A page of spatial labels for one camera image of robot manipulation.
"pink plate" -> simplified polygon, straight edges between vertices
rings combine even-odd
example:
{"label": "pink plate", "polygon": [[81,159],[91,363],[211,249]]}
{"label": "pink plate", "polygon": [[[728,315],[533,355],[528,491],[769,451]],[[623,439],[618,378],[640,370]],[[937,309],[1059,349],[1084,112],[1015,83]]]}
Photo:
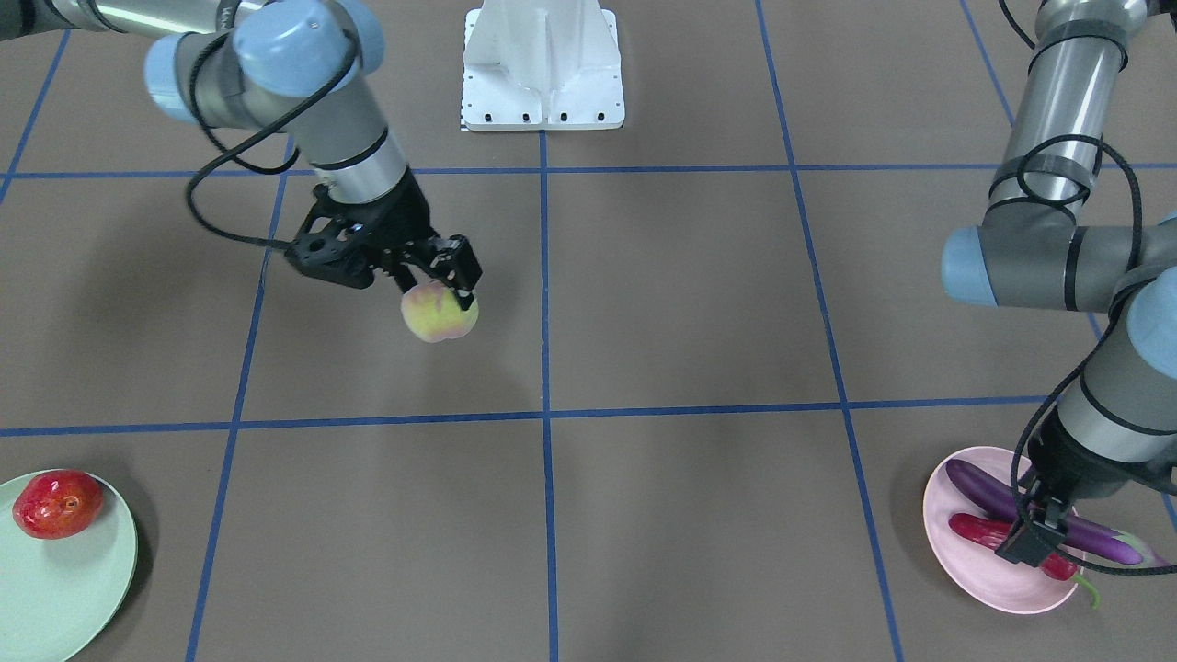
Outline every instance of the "pink plate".
{"label": "pink plate", "polygon": [[[1015,565],[952,532],[949,517],[955,512],[986,516],[949,481],[944,464],[952,458],[971,462],[1006,483],[1013,452],[993,446],[967,448],[946,457],[932,471],[924,490],[924,529],[944,570],[969,595],[1010,614],[1042,614],[1065,602],[1078,588],[1075,582],[1051,580],[1042,570],[1024,563]],[[1029,468],[1030,461],[1023,457],[1019,471]]]}

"green plate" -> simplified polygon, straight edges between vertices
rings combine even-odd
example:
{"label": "green plate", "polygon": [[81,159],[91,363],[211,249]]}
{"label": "green plate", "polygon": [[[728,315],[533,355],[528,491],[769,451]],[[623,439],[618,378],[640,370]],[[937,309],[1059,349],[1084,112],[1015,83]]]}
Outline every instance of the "green plate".
{"label": "green plate", "polygon": [[12,505],[36,471],[0,485],[0,660],[65,662],[118,611],[131,587],[138,538],[131,509],[98,476],[102,510],[58,541],[16,527]]}

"red apple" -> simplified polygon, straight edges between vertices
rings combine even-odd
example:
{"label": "red apple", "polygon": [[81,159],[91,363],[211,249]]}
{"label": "red apple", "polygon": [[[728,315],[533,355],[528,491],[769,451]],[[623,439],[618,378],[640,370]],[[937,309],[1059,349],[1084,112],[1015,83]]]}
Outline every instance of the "red apple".
{"label": "red apple", "polygon": [[102,509],[102,486],[75,469],[38,474],[12,504],[12,518],[34,538],[67,538],[89,527]]}

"black cable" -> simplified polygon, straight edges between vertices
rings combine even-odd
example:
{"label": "black cable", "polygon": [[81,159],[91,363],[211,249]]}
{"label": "black cable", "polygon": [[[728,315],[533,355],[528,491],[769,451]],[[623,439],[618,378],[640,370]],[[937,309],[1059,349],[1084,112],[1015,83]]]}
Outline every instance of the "black cable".
{"label": "black cable", "polygon": [[1009,21],[1010,27],[1013,28],[1013,32],[1016,32],[1018,37],[1022,38],[1022,41],[1024,41],[1025,45],[1029,46],[1031,51],[1037,48],[1037,45],[1035,45],[1033,39],[1030,39],[1030,35],[1026,34],[1024,29],[1022,29],[1022,26],[1018,25],[1017,19],[1015,19],[1013,14],[1010,13],[1010,7],[1005,4],[1005,0],[997,0],[997,4],[1002,6],[1002,13],[1005,14],[1005,20]]}
{"label": "black cable", "polygon": [[[1025,168],[1033,155],[1038,154],[1039,152],[1042,152],[1046,147],[1050,147],[1051,145],[1055,145],[1057,143],[1068,143],[1068,141],[1078,141],[1078,143],[1088,143],[1090,145],[1096,145],[1097,147],[1099,147],[1100,152],[1106,152],[1108,155],[1111,157],[1113,161],[1116,161],[1116,165],[1118,165],[1119,168],[1124,172],[1124,178],[1128,179],[1129,193],[1132,198],[1132,239],[1131,239],[1131,247],[1129,249],[1128,267],[1124,271],[1125,273],[1132,271],[1133,269],[1139,266],[1139,260],[1141,260],[1141,249],[1144,237],[1144,207],[1141,200],[1141,185],[1136,178],[1136,172],[1132,170],[1132,166],[1129,165],[1128,160],[1119,154],[1119,152],[1112,150],[1103,140],[1097,138],[1091,138],[1090,135],[1080,135],[1080,134],[1057,135],[1055,138],[1051,138],[1050,140],[1039,144],[1033,150],[1026,152],[1024,157],[1022,157],[1022,160],[1018,164],[1018,186],[1020,186],[1023,193],[1025,193],[1031,199],[1044,200],[1046,204],[1050,204],[1052,206],[1063,203],[1062,200],[1050,200],[1046,198],[1042,198],[1033,191],[1030,191],[1029,187],[1025,185]],[[1153,279],[1149,279],[1142,283],[1137,283],[1131,287],[1128,287],[1116,293],[1116,296],[1112,298],[1111,306],[1108,310],[1108,317],[1109,317],[1108,329],[1104,331],[1103,336],[1100,336],[1099,342],[1096,343],[1095,349],[1092,349],[1088,353],[1088,356],[1085,356],[1083,360],[1080,360],[1079,364],[1075,366],[1075,370],[1071,370],[1071,372],[1066,377],[1064,377],[1063,380],[1059,382],[1057,386],[1055,386],[1055,390],[1052,390],[1050,395],[1046,396],[1046,399],[1043,400],[1043,403],[1038,406],[1038,410],[1035,411],[1033,416],[1030,417],[1030,421],[1022,430],[1022,436],[1018,437],[1017,446],[1015,446],[1013,449],[1013,463],[1010,465],[1010,490],[1013,494],[1013,503],[1015,507],[1017,508],[1018,518],[1022,521],[1023,527],[1025,527],[1030,531],[1030,534],[1035,537],[1035,539],[1037,539],[1042,544],[1050,544],[1050,543],[1048,543],[1043,537],[1043,535],[1039,534],[1038,530],[1033,528],[1033,521],[1030,517],[1030,510],[1028,505],[1023,502],[1022,492],[1018,489],[1018,478],[1019,478],[1018,469],[1019,465],[1022,464],[1022,456],[1025,452],[1025,446],[1030,442],[1030,438],[1033,436],[1033,431],[1038,428],[1038,424],[1042,422],[1043,416],[1045,416],[1046,412],[1050,410],[1050,408],[1053,406],[1056,402],[1058,402],[1058,398],[1059,396],[1063,395],[1063,391],[1065,391],[1066,388],[1070,386],[1072,382],[1078,379],[1079,375],[1083,373],[1083,370],[1086,368],[1091,358],[1096,355],[1096,352],[1099,351],[1099,347],[1102,347],[1103,344],[1108,340],[1112,331],[1115,331],[1116,326],[1121,322],[1121,316],[1124,312],[1124,305],[1126,304],[1128,299],[1133,293],[1136,293],[1141,287],[1144,287],[1152,280]],[[1055,551],[1063,558],[1066,558],[1068,561],[1071,561],[1072,563],[1082,568],[1095,570],[1097,572],[1105,572],[1108,575],[1153,576],[1153,575],[1170,575],[1177,572],[1177,565],[1163,565],[1159,568],[1113,568],[1111,565],[1103,565],[1099,563],[1091,563],[1089,561],[1084,561],[1083,558],[1079,558],[1062,548],[1056,547]]]}
{"label": "black cable", "polygon": [[347,37],[348,40],[347,52],[344,55],[344,64],[339,67],[339,71],[335,72],[333,77],[331,77],[331,80],[325,82],[322,87],[320,87],[314,92],[314,94],[311,94],[306,99],[299,101],[299,104],[293,108],[291,108],[286,114],[278,118],[277,120],[264,127],[258,133],[254,133],[250,138],[246,138],[239,145],[226,151],[220,157],[217,157],[215,159],[208,161],[208,164],[206,164],[205,167],[197,171],[197,173],[192,177],[192,179],[188,180],[188,185],[185,186],[184,188],[185,201],[188,204],[188,211],[192,212],[193,218],[197,219],[197,223],[199,223],[201,227],[212,232],[213,234],[217,234],[218,237],[222,237],[225,239],[232,239],[234,241],[241,241],[242,244],[251,244],[254,246],[277,249],[277,250],[286,250],[287,247],[290,247],[291,245],[290,241],[280,241],[277,239],[264,239],[261,237],[247,237],[244,234],[228,232],[226,230],[221,230],[212,225],[205,219],[204,216],[200,214],[200,211],[197,210],[197,204],[195,200],[193,199],[193,192],[195,191],[197,186],[199,186],[200,183],[204,181],[204,179],[208,177],[214,170],[232,161],[235,157],[240,155],[250,147],[253,147],[258,143],[261,143],[266,138],[270,138],[274,133],[278,133],[284,126],[290,124],[291,120],[306,112],[306,110],[310,108],[311,106],[318,104],[324,97],[330,94],[331,91],[335,88],[335,85],[338,85],[347,75],[347,72],[351,71],[352,64],[355,61],[355,55],[359,53],[359,40],[355,38],[355,35],[347,31],[344,31],[344,35]]}
{"label": "black cable", "polygon": [[[200,111],[200,104],[197,97],[197,80],[200,77],[200,71],[205,66],[205,61],[208,60],[208,58],[211,58],[213,53],[219,51],[220,47],[225,45],[226,39],[228,39],[228,34],[230,33],[226,32],[224,34],[218,35],[215,39],[210,41],[200,51],[199,54],[197,54],[197,59],[193,60],[192,62],[192,73],[188,75],[188,99],[192,102],[192,117],[197,120],[197,125],[200,127],[200,131],[205,134],[205,138],[207,138],[210,143],[212,143],[218,150],[220,150],[221,154],[228,152],[228,148],[225,147],[225,144],[221,143],[217,138],[217,135],[213,134],[212,131],[213,127],[208,125],[208,121],[205,120],[204,113]],[[298,157],[299,157],[299,151],[294,150],[294,153],[291,154],[290,160],[277,167],[254,165],[237,157],[233,158],[233,163],[258,174],[281,174],[287,170],[294,167],[294,164],[298,163]]]}
{"label": "black cable", "polygon": [[1065,207],[1071,203],[1078,201],[1086,196],[1086,191],[1080,186],[1080,191],[1070,198],[1063,200],[1052,200],[1050,198],[1044,198],[1030,188],[1026,183],[1026,168],[1030,165],[1030,160],[1037,157],[1039,153],[1045,151],[1048,147],[1057,145],[1059,143],[1086,143],[1088,145],[1095,145],[1102,153],[1106,153],[1111,157],[1111,160],[1116,161],[1119,170],[1124,172],[1124,179],[1128,180],[1129,196],[1132,200],[1132,243],[1131,249],[1128,253],[1128,267],[1125,272],[1131,271],[1139,266],[1141,260],[1141,244],[1144,237],[1144,206],[1141,201],[1141,183],[1136,177],[1136,171],[1132,170],[1132,165],[1128,163],[1119,152],[1113,150],[1111,145],[1108,145],[1099,138],[1092,138],[1090,135],[1084,135],[1082,133],[1064,133],[1063,135],[1056,135],[1048,140],[1039,143],[1032,150],[1025,153],[1018,161],[1017,180],[1018,187],[1031,201],[1049,205],[1055,208]]}

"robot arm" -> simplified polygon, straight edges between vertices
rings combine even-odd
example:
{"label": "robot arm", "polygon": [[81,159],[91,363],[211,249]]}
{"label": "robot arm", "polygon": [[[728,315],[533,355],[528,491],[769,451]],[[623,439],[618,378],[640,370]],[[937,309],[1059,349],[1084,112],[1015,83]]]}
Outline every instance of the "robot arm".
{"label": "robot arm", "polygon": [[[1048,0],[1017,121],[979,227],[945,245],[942,276],[963,302],[1108,311],[1112,324],[1029,437],[1023,477],[1036,535],[1016,523],[998,554],[1038,565],[1079,498],[1128,481],[1177,494],[1177,223],[1083,227],[1100,137],[1130,39],[1157,0]],[[1122,158],[1106,150],[1117,160]],[[1138,196],[1130,178],[1133,198]]]}
{"label": "robot arm", "polygon": [[[380,269],[407,292],[415,267],[445,284],[463,311],[473,304],[481,276],[473,249],[431,226],[428,203],[364,79],[380,65],[384,35],[359,0],[0,0],[0,38],[55,28],[162,35],[144,69],[164,112],[206,127],[290,133],[319,178],[317,201],[293,240],[262,244],[282,249],[300,273],[367,287]],[[290,118],[344,69],[338,85]]]}

